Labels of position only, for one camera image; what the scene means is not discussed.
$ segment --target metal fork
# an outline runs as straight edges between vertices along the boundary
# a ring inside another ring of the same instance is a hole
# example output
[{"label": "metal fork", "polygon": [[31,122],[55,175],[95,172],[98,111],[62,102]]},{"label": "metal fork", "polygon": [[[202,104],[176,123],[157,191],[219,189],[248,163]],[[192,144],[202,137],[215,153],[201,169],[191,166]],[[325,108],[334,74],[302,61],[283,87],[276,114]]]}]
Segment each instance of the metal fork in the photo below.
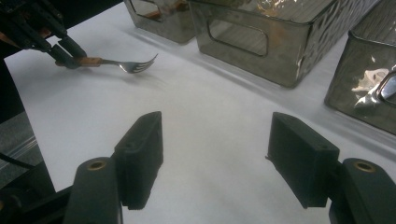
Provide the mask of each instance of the metal fork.
[{"label": "metal fork", "polygon": [[76,60],[81,66],[85,66],[85,67],[99,67],[102,64],[113,64],[119,66],[126,73],[134,74],[134,73],[143,72],[144,70],[148,69],[154,63],[154,60],[155,58],[157,58],[157,55],[155,55],[154,58],[152,58],[150,61],[145,63],[116,62],[103,58],[92,58],[92,57],[79,58]]}]

